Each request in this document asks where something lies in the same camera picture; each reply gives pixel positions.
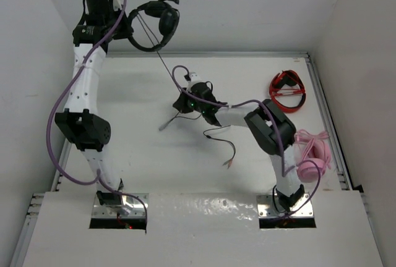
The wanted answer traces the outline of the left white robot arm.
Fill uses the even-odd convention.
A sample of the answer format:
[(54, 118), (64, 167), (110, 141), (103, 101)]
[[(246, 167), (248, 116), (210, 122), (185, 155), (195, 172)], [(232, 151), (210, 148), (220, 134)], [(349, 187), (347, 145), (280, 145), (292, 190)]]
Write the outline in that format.
[(117, 194), (122, 179), (111, 163), (107, 145), (110, 123), (99, 116), (97, 92), (100, 72), (112, 39), (127, 35), (121, 0), (83, 0), (82, 17), (72, 32), (74, 72), (64, 109), (54, 121), (67, 140), (83, 154), (96, 178), (97, 198), (102, 206), (121, 206)]

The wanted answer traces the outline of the black headset with cable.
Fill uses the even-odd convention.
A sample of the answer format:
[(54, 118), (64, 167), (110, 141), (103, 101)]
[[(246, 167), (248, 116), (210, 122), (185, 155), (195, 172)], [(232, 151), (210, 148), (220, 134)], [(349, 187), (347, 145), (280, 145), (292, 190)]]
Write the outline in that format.
[[(129, 15), (128, 19), (132, 22), (134, 19), (137, 19), (142, 26), (145, 34), (148, 36), (149, 40), (151, 41), (151, 47), (144, 47), (134, 39), (133, 36), (128, 38), (129, 42), (138, 50), (152, 53), (156, 52), (157, 54), (160, 53), (160, 50), (171, 40), (173, 37), (177, 26), (179, 24), (179, 11), (173, 8), (170, 4), (170, 1), (178, 4), (178, 0), (157, 0), (157, 1), (149, 1), (136, 9), (132, 10)], [(158, 30), (162, 35), (162, 39), (159, 40), (154, 32), (149, 28), (145, 20), (140, 15), (141, 12), (144, 12), (146, 15), (157, 18), (159, 20), (158, 23)], [(189, 108), (189, 113), (194, 112), (191, 108)], [(174, 118), (183, 118), (183, 114), (187, 113), (177, 113)], [(223, 127), (214, 126), (212, 130), (220, 130)]]

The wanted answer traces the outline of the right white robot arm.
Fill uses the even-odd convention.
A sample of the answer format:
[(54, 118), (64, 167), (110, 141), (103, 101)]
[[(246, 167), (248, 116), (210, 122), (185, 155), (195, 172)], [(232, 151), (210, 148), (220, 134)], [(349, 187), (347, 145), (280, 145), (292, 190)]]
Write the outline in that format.
[(286, 150), (294, 143), (295, 125), (270, 99), (236, 105), (216, 100), (204, 82), (182, 88), (173, 107), (182, 114), (193, 111), (217, 127), (246, 127), (262, 151), (270, 156), (276, 177), (279, 204), (287, 211), (304, 194), (302, 183), (286, 169)]

